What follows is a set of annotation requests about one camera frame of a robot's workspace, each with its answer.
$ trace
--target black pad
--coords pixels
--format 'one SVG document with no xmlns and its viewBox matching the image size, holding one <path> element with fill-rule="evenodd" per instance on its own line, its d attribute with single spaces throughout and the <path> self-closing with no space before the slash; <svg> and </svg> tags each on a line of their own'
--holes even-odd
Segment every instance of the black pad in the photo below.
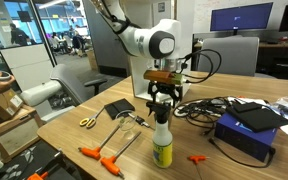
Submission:
<svg viewBox="0 0 288 180">
<path fill-rule="evenodd" d="M 135 107 L 125 98 L 112 102 L 104 106 L 111 119 L 114 120 L 116 115 L 125 110 L 135 111 Z"/>
<path fill-rule="evenodd" d="M 258 108 L 262 107 L 260 104 L 247 103 L 245 107 L 243 105 L 235 105 L 237 108 L 227 107 L 226 111 L 253 132 L 261 132 L 288 124 L 287 119 L 273 110 Z"/>
</svg>

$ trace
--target orange handle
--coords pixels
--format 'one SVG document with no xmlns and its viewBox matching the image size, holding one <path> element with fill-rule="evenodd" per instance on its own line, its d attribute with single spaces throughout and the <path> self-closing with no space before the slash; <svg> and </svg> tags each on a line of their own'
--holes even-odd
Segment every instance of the orange handle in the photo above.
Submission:
<svg viewBox="0 0 288 180">
<path fill-rule="evenodd" d="M 198 161 L 204 161 L 206 159 L 205 156 L 190 156 L 189 160 L 193 161 L 195 164 L 198 164 Z"/>
<path fill-rule="evenodd" d="M 116 157 L 115 156 L 112 156 L 110 157 L 109 159 L 107 158 L 102 158 L 101 159 L 101 163 L 103 166 L 105 166 L 105 168 L 111 172 L 112 174 L 118 176 L 119 175 L 119 172 L 120 172 L 120 168 L 118 168 L 114 162 L 116 161 Z"/>
<path fill-rule="evenodd" d="M 89 156 L 92 157 L 96 160 L 99 160 L 101 158 L 101 148 L 100 147 L 96 147 L 95 149 L 88 149 L 88 148 L 79 148 L 79 150 L 82 152 L 82 154 L 84 154 L 85 156 Z"/>
<path fill-rule="evenodd" d="M 34 173 L 30 177 L 28 177 L 27 180 L 43 180 L 43 178 L 39 176 L 37 173 Z"/>
</svg>

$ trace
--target chair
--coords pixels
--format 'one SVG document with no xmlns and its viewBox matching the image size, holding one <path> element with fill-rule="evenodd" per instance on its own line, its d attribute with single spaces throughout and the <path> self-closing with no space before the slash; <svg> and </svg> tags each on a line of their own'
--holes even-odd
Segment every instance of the chair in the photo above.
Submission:
<svg viewBox="0 0 288 180">
<path fill-rule="evenodd" d="M 93 95 L 97 95 L 99 93 L 99 86 L 107 82 L 107 79 L 96 79 L 86 82 L 83 86 L 64 64 L 58 64 L 53 68 L 50 79 L 50 81 L 44 84 L 27 89 L 21 93 L 24 102 L 29 106 L 35 107 L 42 121 L 45 123 L 74 108 L 74 106 L 80 105 Z M 85 88 L 89 86 L 94 86 L 93 95 Z M 62 96 L 58 98 L 61 101 L 58 104 L 61 104 L 64 108 L 54 111 L 47 100 L 57 95 L 60 91 L 66 93 L 68 97 Z"/>
<path fill-rule="evenodd" d="M 258 37 L 227 37 L 227 38 L 208 38 L 203 42 L 202 50 L 212 49 L 219 52 L 222 56 L 222 64 L 218 73 L 257 76 L 273 78 L 265 74 L 257 74 L 257 54 L 259 47 Z M 215 69 L 219 65 L 219 57 L 213 52 L 202 52 L 208 55 Z M 205 56 L 200 56 L 197 70 L 202 72 L 210 71 L 210 62 Z"/>
<path fill-rule="evenodd" d="M 73 47 L 72 39 L 68 35 L 64 35 L 64 39 L 67 43 L 67 47 L 72 48 Z"/>
<path fill-rule="evenodd" d="M 85 83 L 83 86 L 64 64 L 58 64 L 54 67 L 50 79 L 56 80 L 61 84 L 64 91 L 68 93 L 76 106 L 92 97 L 85 87 L 94 86 L 94 96 L 96 96 L 99 93 L 99 86 L 107 82 L 107 79 L 96 79 Z"/>
<path fill-rule="evenodd" d="M 52 47 L 52 52 L 54 53 L 54 55 L 58 55 L 61 52 L 62 52 L 61 54 L 63 54 L 61 46 L 58 43 L 56 43 L 53 38 L 47 38 L 47 40 Z"/>
</svg>

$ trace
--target paper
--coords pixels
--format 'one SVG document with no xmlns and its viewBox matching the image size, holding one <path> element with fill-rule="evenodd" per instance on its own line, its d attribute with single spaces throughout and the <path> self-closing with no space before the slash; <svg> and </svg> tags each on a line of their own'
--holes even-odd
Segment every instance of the paper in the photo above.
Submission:
<svg viewBox="0 0 288 180">
<path fill-rule="evenodd" d="M 2 26 L 2 29 L 4 32 L 11 32 L 11 27 L 10 26 Z"/>
</svg>

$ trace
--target desk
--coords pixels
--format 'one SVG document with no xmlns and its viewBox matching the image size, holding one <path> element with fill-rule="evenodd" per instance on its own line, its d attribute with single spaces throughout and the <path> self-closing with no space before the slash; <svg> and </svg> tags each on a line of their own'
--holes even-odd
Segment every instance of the desk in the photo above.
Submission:
<svg viewBox="0 0 288 180">
<path fill-rule="evenodd" d="M 196 74 L 205 75 L 200 72 L 194 72 L 193 75 Z M 201 84 L 192 85 L 183 102 L 228 95 L 263 98 L 274 102 L 288 95 L 288 80 L 216 74 Z M 136 108 L 136 114 L 154 127 L 153 115 L 148 117 L 146 101 L 133 97 L 132 81 L 129 77 L 44 125 L 38 130 L 38 135 L 54 148 L 62 148 L 69 159 L 96 179 L 120 179 L 110 174 L 100 161 L 82 155 L 77 148 L 95 148 L 118 123 L 112 121 L 106 111 L 100 114 L 97 125 L 91 130 L 80 127 L 79 121 L 93 115 L 105 104 L 121 98 L 126 98 L 132 103 Z M 173 134 L 173 163 L 167 169 L 160 169 L 152 158 L 153 131 L 136 125 L 134 131 L 139 130 L 142 134 L 115 162 L 126 179 L 199 179 L 195 165 L 187 160 L 190 155 L 210 157 L 198 164 L 203 179 L 288 179 L 288 136 L 280 130 L 273 142 L 273 147 L 276 148 L 273 162 L 264 169 L 248 168 L 229 160 L 208 142 L 212 133 L 208 137 L 200 136 L 205 129 L 192 126 L 175 117 L 172 117 L 170 128 Z M 117 131 L 102 149 L 102 157 L 111 157 L 126 142 L 123 133 Z M 221 141 L 217 142 L 225 151 L 241 161 L 263 164 Z"/>
</svg>

